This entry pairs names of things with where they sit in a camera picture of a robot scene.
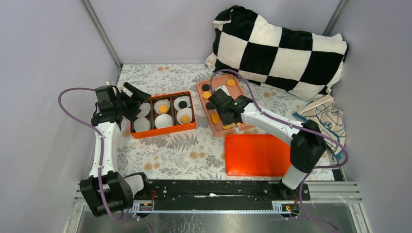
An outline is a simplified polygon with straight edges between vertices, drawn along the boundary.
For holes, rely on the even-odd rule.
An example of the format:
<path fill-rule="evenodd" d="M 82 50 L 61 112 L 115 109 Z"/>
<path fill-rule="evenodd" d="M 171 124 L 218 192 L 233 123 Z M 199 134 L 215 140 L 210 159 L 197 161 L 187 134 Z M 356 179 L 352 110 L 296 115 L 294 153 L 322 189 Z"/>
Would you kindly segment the pink cookie tray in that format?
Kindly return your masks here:
<path fill-rule="evenodd" d="M 215 137 L 223 137 L 235 133 L 225 117 L 235 119 L 234 101 L 245 92 L 234 75 L 218 75 L 213 80 L 204 80 L 196 84 L 201 107 L 208 125 Z"/>

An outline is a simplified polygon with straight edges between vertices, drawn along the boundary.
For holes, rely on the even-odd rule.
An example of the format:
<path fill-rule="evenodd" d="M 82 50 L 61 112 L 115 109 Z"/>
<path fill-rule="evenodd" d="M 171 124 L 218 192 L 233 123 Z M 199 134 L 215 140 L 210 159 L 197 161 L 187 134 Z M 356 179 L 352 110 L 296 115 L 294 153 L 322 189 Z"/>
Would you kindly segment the orange compartment box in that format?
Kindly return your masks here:
<path fill-rule="evenodd" d="M 177 115 L 177 110 L 175 110 L 173 106 L 173 102 L 177 97 L 180 96 L 189 96 L 190 101 L 191 101 L 191 109 L 192 109 L 192 114 L 193 114 L 193 120 L 191 123 L 180 125 L 177 120 L 176 120 L 176 115 Z M 170 115 L 173 119 L 173 126 L 168 127 L 168 128 L 162 128 L 162 129 L 157 129 L 155 127 L 155 118 L 159 116 L 154 110 L 154 103 L 157 102 L 158 100 L 163 100 L 163 99 L 168 99 L 170 101 L 170 109 L 166 113 Z M 163 134 L 168 134 L 168 133 L 176 133 L 176 132 L 181 132 L 181 131 L 187 131 L 187 130 L 193 130 L 196 128 L 196 118 L 194 116 L 194 104 L 192 100 L 192 94 L 189 91 L 184 91 L 184 92 L 178 92 L 178 93 L 172 93 L 172 94 L 165 94 L 165 95 L 160 95 L 160 96 L 154 96 L 151 97 L 148 101 L 148 103 L 151 104 L 151 112 L 146 116 L 146 118 L 150 121 L 151 123 L 151 129 L 149 131 L 145 132 L 139 132 L 136 133 L 133 129 L 133 123 L 137 119 L 135 118 L 130 122 L 130 132 L 133 138 L 135 139 L 141 139 L 145 137 L 152 137 L 152 136 L 158 136 L 158 135 L 163 135 Z"/>

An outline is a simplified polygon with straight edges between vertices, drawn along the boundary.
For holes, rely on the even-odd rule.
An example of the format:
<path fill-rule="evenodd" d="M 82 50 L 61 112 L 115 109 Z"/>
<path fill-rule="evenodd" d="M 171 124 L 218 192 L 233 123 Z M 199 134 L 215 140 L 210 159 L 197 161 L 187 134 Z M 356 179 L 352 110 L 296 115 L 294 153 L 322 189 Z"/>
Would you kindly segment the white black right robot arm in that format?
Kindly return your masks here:
<path fill-rule="evenodd" d="M 312 120 L 297 122 L 260 107 L 254 98 L 239 95 L 236 99 L 223 90 L 208 98 L 223 125 L 252 125 L 277 137 L 290 147 L 290 166 L 281 179 L 279 195 L 291 200 L 299 184 L 312 172 L 326 151 L 326 142 L 318 124 Z"/>

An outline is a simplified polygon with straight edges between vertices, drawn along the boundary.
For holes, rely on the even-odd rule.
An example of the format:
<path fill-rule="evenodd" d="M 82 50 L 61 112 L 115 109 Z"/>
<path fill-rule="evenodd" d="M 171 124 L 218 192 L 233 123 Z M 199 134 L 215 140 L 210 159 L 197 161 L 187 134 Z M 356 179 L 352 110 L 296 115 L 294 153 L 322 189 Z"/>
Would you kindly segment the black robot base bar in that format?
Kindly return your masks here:
<path fill-rule="evenodd" d="M 149 180 L 134 196 L 139 212 L 284 212 L 311 199 L 309 188 L 288 190 L 277 181 Z"/>

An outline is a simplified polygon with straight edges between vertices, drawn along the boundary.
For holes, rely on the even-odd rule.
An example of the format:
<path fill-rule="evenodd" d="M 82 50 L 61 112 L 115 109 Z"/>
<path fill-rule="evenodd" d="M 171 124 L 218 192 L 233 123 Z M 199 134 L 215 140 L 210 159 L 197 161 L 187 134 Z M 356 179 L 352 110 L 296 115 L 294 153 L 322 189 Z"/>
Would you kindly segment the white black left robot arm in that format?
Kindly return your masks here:
<path fill-rule="evenodd" d="M 129 83 L 123 86 L 131 95 L 112 85 L 94 90 L 97 102 L 90 124 L 96 136 L 94 161 L 89 177 L 80 182 L 80 191 L 95 217 L 132 208 L 136 197 L 143 200 L 151 192 L 143 172 L 123 177 L 118 171 L 117 144 L 122 120 L 135 119 L 140 106 L 151 97 Z"/>

